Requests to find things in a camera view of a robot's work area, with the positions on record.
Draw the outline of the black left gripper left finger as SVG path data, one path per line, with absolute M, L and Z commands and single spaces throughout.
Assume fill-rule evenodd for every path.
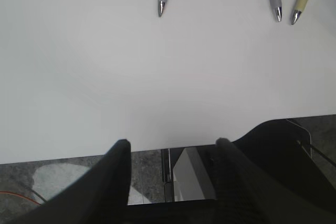
M 117 141 L 60 194 L 13 223 L 123 223 L 131 184 L 131 145 Z

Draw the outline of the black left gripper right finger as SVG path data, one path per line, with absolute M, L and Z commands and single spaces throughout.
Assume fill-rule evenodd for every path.
M 335 214 L 280 185 L 229 140 L 219 138 L 216 149 L 214 223 L 335 223 Z

